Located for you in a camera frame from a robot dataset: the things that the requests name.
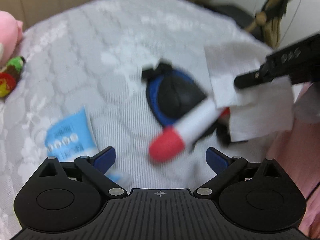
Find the blue white wipes packet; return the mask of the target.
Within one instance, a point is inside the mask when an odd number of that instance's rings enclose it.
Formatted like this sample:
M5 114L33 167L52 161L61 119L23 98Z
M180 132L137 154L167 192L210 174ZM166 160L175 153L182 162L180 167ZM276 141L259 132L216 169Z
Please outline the blue white wipes packet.
M44 145L47 157L56 157L60 162L73 162L75 158L92 157L102 151L96 142L89 114L85 107L53 124L46 133ZM120 186L128 186L132 178L117 169L104 174Z

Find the white red rocket container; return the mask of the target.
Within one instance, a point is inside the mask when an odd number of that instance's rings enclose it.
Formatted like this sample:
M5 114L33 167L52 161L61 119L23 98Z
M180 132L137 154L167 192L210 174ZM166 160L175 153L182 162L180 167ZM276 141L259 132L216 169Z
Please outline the white red rocket container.
M216 107L213 98L205 98L152 141L149 147L150 158L162 163L176 157L199 139L227 110L227 107Z

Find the pink white plush toy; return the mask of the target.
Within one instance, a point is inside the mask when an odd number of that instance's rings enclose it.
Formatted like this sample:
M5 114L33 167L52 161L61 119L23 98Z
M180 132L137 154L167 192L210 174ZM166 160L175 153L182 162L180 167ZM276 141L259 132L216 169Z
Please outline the pink white plush toy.
M11 58L23 37L23 22L12 14L1 11L0 15L1 67Z

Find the white paper tissue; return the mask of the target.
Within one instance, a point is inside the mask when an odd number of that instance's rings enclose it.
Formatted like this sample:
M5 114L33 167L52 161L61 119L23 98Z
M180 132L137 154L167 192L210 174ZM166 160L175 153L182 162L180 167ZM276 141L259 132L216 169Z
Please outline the white paper tissue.
M232 142L289 131L293 126L293 92L288 77L237 89L234 79L260 67L270 48L259 42L206 46L207 67L217 107L229 107Z

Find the black blue round lid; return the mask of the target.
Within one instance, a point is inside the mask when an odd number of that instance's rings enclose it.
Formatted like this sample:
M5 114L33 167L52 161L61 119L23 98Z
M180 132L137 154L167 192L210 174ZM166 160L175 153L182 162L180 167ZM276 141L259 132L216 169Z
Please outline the black blue round lid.
M146 99L153 116L164 129L206 98L189 75L164 62L155 69L142 70L142 81L146 82Z

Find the white patterned tablecloth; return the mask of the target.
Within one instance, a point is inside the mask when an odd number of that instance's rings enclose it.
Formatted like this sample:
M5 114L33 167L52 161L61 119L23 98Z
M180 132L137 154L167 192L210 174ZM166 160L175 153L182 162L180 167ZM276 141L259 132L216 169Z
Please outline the white patterned tablecloth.
M145 96L142 69L160 60L185 70L212 92L204 49L238 43L253 62L269 49L233 21L184 0L95 0L44 20L24 33L26 59L17 87L1 101L1 239L45 239L23 230L14 199L47 157L48 129L85 109L97 148L116 150L115 169L131 176L137 199L113 202L92 225L55 239L263 239L223 220L202 201L181 203L154 188L193 188L213 176L205 151L213 135L156 166L148 146L161 127Z

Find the red green yellow plush strawberry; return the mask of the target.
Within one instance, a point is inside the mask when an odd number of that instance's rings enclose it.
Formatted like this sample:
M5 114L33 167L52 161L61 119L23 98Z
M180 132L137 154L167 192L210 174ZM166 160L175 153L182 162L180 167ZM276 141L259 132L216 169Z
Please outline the red green yellow plush strawberry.
M24 57L18 56L10 59L1 69L1 98L5 98L16 88L17 83L20 80L24 64Z

